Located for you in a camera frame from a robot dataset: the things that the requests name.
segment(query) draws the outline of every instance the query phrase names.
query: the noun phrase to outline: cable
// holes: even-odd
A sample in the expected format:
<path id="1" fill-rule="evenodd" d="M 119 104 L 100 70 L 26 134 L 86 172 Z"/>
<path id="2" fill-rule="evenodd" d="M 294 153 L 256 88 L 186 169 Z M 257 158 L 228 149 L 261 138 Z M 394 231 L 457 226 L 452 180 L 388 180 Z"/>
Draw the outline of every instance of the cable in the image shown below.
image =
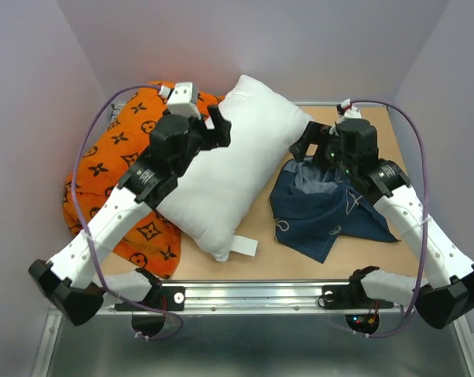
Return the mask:
<path id="1" fill-rule="evenodd" d="M 90 228 L 88 226 L 88 223 L 85 220 L 85 217 L 83 215 L 83 211 L 81 210 L 81 207 L 79 206 L 78 197 L 76 195 L 76 178 L 78 177 L 79 162 L 81 161 L 81 158 L 83 157 L 83 152 L 85 150 L 85 144 L 88 141 L 88 137 L 90 136 L 90 133 L 91 133 L 92 129 L 97 124 L 97 122 L 98 122 L 99 118 L 101 117 L 102 113 L 111 104 L 111 102 L 114 101 L 114 99 L 116 97 L 118 97 L 122 93 L 127 92 L 128 90 L 141 89 L 141 88 L 150 88 L 150 89 L 154 89 L 156 91 L 160 91 L 160 89 L 161 89 L 161 87 L 158 86 L 158 85 L 147 85 L 147 84 L 129 86 L 127 88 L 121 89 L 121 90 L 117 91 L 116 93 L 114 93 L 105 102 L 105 104 L 101 107 L 101 109 L 98 111 L 98 113 L 95 115 L 94 120 L 90 124 L 90 128 L 86 132 L 86 136 L 83 138 L 83 143 L 79 147 L 78 155 L 76 157 L 74 168 L 72 170 L 71 197 L 72 197 L 72 201 L 74 202 L 74 207 L 76 209 L 76 213 L 78 214 L 79 222 L 81 222 L 81 226 L 83 227 L 83 232 L 85 232 L 86 235 L 87 235 L 86 240 L 88 242 L 88 247 L 90 249 L 90 255 L 92 257 L 92 261 L 94 262 L 95 271 L 96 271 L 98 279 L 101 281 L 102 287 L 105 289 L 105 291 L 108 292 L 111 296 L 116 297 L 117 299 L 119 299 L 123 302 L 127 302 L 127 303 L 129 303 L 129 304 L 131 304 L 131 305 L 133 305 L 133 306 L 135 306 L 139 309 L 146 310 L 146 311 L 149 311 L 149 312 L 152 312 L 152 313 L 163 314 L 165 316 L 165 320 L 167 320 L 167 316 L 171 316 L 171 317 L 173 317 L 173 318 L 175 318 L 179 321 L 179 327 L 173 333 L 167 334 L 165 336 L 160 336 L 160 337 L 155 336 L 155 337 L 149 338 L 149 339 L 158 340 L 158 339 L 170 338 L 171 336 L 174 336 L 179 331 L 181 331 L 182 326 L 184 325 L 183 319 L 177 313 L 172 313 L 172 312 L 168 312 L 168 311 L 160 310 L 160 309 L 154 309 L 154 308 L 150 308 L 148 306 L 139 304 L 138 302 L 135 302 L 135 301 L 132 301 L 132 300 L 126 298 L 126 297 L 123 297 L 119 292 L 115 292 L 115 291 L 113 291 L 112 289 L 109 288 L 109 286 L 107 285 L 107 282 L 105 281 L 104 273 L 102 272 L 102 268 L 101 268 L 101 266 L 98 262 L 98 259 L 97 259 L 97 252 L 95 251 L 95 244 L 94 244 L 94 240 L 92 239 L 92 235 L 90 233 Z"/>
<path id="2" fill-rule="evenodd" d="M 422 218 L 423 219 L 427 218 L 428 217 L 428 200 L 429 200 L 427 160 L 425 157 L 424 141 L 422 139 L 422 136 L 420 135 L 420 131 L 418 130 L 418 127 L 415 125 L 415 123 L 413 123 L 410 117 L 401 108 L 399 108 L 398 106 L 394 106 L 393 104 L 390 104 L 388 102 L 374 101 L 374 100 L 353 100 L 351 103 L 352 104 L 361 104 L 361 103 L 381 104 L 383 106 L 386 106 L 387 108 L 392 108 L 395 111 L 397 111 L 410 124 L 411 128 L 413 129 L 413 132 L 415 133 L 415 136 L 417 137 L 418 146 L 420 148 L 421 161 L 422 161 L 422 178 L 424 182 L 424 202 L 422 206 Z M 420 251 L 420 261 L 418 262 L 417 281 L 415 283 L 415 288 L 413 290 L 413 296 L 411 298 L 410 304 L 408 305 L 408 308 L 406 309 L 406 312 L 403 315 L 404 318 L 411 317 L 411 314 L 414 313 L 413 308 L 415 304 L 417 303 L 418 294 L 420 293 L 419 291 L 421 287 L 422 277 L 424 275 L 425 259 L 427 257 L 427 240 L 428 240 L 428 221 L 424 221 L 422 225 L 422 244 L 421 244 L 421 251 Z M 400 327 L 396 328 L 393 331 L 389 331 L 387 333 L 379 334 L 379 335 L 370 335 L 369 337 L 386 338 L 388 336 L 398 334 L 399 332 L 404 330 L 404 328 L 407 327 L 408 323 L 409 321 L 406 323 L 403 323 Z"/>

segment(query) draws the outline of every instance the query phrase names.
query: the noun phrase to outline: white cushion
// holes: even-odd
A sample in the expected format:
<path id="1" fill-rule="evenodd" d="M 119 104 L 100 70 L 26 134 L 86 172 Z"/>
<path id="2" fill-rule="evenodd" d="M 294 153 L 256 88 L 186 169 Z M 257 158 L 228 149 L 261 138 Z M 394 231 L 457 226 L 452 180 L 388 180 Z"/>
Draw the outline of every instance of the white cushion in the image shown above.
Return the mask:
<path id="1" fill-rule="evenodd" d="M 246 75 L 219 109 L 232 125 L 230 146 L 200 152 L 158 211 L 224 262 L 235 229 L 312 118 Z"/>

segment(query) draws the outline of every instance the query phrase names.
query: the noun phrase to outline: beige table surface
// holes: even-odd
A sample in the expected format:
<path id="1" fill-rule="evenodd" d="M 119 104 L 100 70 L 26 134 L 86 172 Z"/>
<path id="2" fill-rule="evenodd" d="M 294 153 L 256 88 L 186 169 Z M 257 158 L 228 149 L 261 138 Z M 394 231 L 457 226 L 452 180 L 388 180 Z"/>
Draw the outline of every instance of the beige table surface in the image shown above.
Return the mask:
<path id="1" fill-rule="evenodd" d="M 338 119 L 334 107 L 302 107 L 302 109 L 321 123 L 334 124 Z M 362 108 L 361 113 L 378 130 L 380 155 L 397 162 L 404 169 L 387 110 L 368 107 Z M 288 159 L 291 159 L 289 154 L 283 163 Z M 235 233 L 259 241 L 255 257 L 232 252 L 228 261 L 217 262 L 210 254 L 201 251 L 189 236 L 183 234 L 181 261 L 172 277 L 173 280 L 344 279 L 356 269 L 368 265 L 377 265 L 391 273 L 409 276 L 417 274 L 417 259 L 403 242 L 381 243 L 340 236 L 324 263 L 316 262 L 298 251 L 277 243 L 274 240 L 275 221 L 268 198 L 280 167 L 253 203 Z M 392 227 L 391 231 L 399 238 Z M 130 262 L 114 254 L 109 255 L 103 267 L 106 273 L 125 273 L 135 268 Z"/>

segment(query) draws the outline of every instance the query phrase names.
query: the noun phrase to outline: blue drawstring bag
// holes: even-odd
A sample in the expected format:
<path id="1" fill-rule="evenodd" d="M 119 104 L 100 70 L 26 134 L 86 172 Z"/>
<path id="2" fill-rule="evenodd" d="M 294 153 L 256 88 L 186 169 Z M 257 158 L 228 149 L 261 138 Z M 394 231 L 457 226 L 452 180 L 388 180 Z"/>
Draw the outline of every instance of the blue drawstring bag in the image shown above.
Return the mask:
<path id="1" fill-rule="evenodd" d="M 351 186 L 340 170 L 288 161 L 282 168 L 270 204 L 279 243 L 323 263 L 338 235 L 397 242 L 385 218 Z"/>

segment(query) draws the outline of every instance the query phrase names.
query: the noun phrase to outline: gray floor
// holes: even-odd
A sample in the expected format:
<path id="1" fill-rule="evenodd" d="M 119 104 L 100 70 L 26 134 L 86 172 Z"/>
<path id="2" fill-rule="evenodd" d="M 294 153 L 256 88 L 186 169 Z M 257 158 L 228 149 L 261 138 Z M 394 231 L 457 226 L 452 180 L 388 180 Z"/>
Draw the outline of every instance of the gray floor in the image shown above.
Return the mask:
<path id="1" fill-rule="evenodd" d="M 381 330 L 398 323 L 381 316 Z M 326 316 L 186 318 L 173 339 L 134 338 L 129 316 L 95 317 L 75 328 L 62 320 L 50 376 L 451 376 L 469 375 L 453 328 L 420 318 L 389 339 L 362 339 Z M 342 316 L 333 318 L 343 324 Z"/>

